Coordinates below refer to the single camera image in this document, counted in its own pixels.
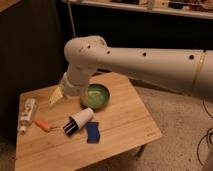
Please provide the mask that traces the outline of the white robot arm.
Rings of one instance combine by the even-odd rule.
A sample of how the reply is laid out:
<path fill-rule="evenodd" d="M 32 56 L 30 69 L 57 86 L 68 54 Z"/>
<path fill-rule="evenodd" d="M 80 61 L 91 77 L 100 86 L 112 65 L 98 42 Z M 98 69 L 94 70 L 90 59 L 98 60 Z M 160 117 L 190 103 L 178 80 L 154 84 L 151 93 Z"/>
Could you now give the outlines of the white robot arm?
<path fill-rule="evenodd" d="M 84 93 L 99 69 L 213 102 L 213 50 L 118 48 L 87 36 L 69 40 L 64 56 L 68 69 L 49 98 L 51 106 Z"/>

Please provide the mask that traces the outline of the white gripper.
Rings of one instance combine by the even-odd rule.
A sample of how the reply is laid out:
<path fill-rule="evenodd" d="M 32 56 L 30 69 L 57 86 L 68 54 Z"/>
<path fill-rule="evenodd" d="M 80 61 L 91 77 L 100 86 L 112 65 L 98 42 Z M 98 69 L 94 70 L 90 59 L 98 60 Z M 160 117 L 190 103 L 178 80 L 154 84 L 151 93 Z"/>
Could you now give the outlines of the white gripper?
<path fill-rule="evenodd" d="M 67 73 L 63 74 L 60 81 L 60 86 L 57 86 L 49 98 L 49 106 L 53 107 L 60 99 L 63 98 L 63 94 L 66 96 L 78 96 L 84 93 L 87 89 L 87 85 L 74 85 L 68 80 Z"/>

